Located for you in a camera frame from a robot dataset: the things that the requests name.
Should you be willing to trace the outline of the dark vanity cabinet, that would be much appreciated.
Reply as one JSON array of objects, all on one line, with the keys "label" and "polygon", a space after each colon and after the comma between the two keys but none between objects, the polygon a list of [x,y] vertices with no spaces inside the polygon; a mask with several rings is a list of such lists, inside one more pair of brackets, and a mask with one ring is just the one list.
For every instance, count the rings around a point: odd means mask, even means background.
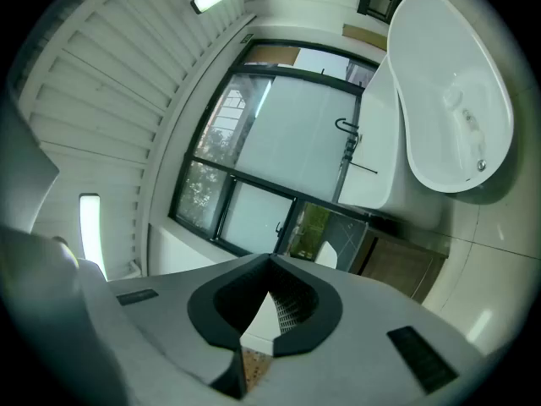
[{"label": "dark vanity cabinet", "polygon": [[421,304],[446,259],[439,252],[370,228],[349,271],[387,284]]}]

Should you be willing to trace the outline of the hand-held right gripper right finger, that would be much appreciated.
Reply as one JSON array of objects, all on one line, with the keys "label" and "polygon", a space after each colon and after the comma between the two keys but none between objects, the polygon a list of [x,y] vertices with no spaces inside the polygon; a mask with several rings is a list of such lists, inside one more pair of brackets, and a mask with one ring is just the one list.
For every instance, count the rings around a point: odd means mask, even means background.
[{"label": "hand-held right gripper right finger", "polygon": [[287,326],[261,406],[442,404],[482,362],[460,332],[388,285],[276,255],[266,272]]}]

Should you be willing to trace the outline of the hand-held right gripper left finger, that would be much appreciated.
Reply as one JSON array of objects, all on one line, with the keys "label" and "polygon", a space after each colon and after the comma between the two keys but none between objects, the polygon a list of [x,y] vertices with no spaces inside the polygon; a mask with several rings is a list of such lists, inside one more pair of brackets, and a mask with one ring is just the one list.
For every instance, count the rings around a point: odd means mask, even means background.
[{"label": "hand-held right gripper left finger", "polygon": [[240,338],[267,294],[269,256],[108,284],[144,340],[181,370],[240,399],[247,393]]}]

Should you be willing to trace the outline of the white rectangular bathtub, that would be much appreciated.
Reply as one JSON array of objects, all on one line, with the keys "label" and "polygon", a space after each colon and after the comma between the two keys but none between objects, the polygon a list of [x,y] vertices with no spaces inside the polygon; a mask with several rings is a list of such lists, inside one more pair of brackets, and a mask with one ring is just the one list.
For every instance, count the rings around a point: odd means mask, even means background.
[{"label": "white rectangular bathtub", "polygon": [[404,118],[388,58],[362,95],[358,133],[338,202],[418,228],[436,228],[443,197],[423,186],[409,166]]}]

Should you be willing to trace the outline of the black tub faucet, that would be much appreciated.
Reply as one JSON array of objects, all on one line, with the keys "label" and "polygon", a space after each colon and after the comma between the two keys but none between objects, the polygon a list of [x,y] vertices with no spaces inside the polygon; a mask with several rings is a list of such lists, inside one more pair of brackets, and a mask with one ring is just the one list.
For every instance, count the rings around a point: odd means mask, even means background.
[{"label": "black tub faucet", "polygon": [[377,174],[378,172],[372,168],[362,166],[353,161],[353,154],[355,153],[358,144],[362,140],[362,135],[358,132],[359,127],[356,124],[349,123],[345,118],[338,118],[335,121],[335,127],[347,134],[346,146],[342,160],[348,162],[354,167],[358,167],[370,173]]}]

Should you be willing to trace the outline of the black framed window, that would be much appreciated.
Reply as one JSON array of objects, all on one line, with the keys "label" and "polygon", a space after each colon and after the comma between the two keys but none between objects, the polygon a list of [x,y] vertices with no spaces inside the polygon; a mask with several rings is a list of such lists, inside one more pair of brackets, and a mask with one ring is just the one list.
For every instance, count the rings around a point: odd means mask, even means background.
[{"label": "black framed window", "polygon": [[[234,255],[314,259],[377,63],[306,41],[251,41],[196,125],[170,218]],[[276,235],[277,223],[281,232]]]}]

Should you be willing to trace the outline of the white oval bathtub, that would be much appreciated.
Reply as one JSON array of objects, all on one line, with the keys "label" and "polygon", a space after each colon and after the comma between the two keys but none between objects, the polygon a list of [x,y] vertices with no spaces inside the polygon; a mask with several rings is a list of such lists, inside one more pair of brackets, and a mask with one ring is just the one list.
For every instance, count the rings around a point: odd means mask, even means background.
[{"label": "white oval bathtub", "polygon": [[402,0],[387,58],[416,179],[447,194],[487,181],[510,150],[514,115],[494,59],[464,16],[449,0]]}]

